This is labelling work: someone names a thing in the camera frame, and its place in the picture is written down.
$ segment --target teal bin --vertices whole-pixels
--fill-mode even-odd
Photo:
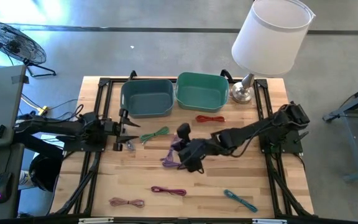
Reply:
[[[168,116],[173,108],[170,80],[131,80],[121,88],[120,106],[133,118]]]
[[[184,72],[177,80],[178,104],[186,110],[217,112],[227,103],[228,94],[229,82],[219,75]]]

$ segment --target white lampshade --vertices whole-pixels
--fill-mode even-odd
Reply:
[[[297,0],[256,0],[233,44],[233,59],[254,75],[289,72],[314,17]]]

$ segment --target blue cable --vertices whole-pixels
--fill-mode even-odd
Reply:
[[[251,210],[252,212],[258,212],[258,208],[256,208],[255,206],[251,205],[249,202],[247,202],[246,200],[243,200],[241,198],[239,198],[235,193],[231,192],[230,190],[226,189],[223,192],[228,198],[234,199],[238,202],[240,202],[241,204],[245,205],[245,207],[247,207],[249,210]]]

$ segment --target concrete floor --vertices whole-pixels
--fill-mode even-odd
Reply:
[[[317,15],[312,29],[358,30],[358,1],[304,0]],[[251,0],[0,0],[0,21],[21,24],[96,27],[240,28]],[[231,56],[236,34],[117,33],[27,31],[46,51],[53,78],[30,78],[24,93],[42,105],[76,98],[84,75],[178,75],[184,71],[234,76],[244,72]],[[0,52],[0,65],[10,65]],[[358,182],[345,174],[356,171],[346,132],[339,121],[326,124],[323,114],[358,91],[358,36],[308,35],[292,71],[284,76],[288,97],[301,103],[311,119],[302,141],[306,175],[315,214],[358,220]],[[53,111],[59,116],[75,103]],[[21,105],[23,112],[30,108]],[[29,165],[32,153],[25,153]],[[22,192],[20,211],[44,215],[51,194]],[[31,207],[29,201],[39,202]]]

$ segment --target silver lamp base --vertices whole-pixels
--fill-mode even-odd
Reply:
[[[254,75],[246,75],[241,82],[237,82],[231,88],[232,99],[241,104],[249,103],[252,99],[252,85],[254,84]]]

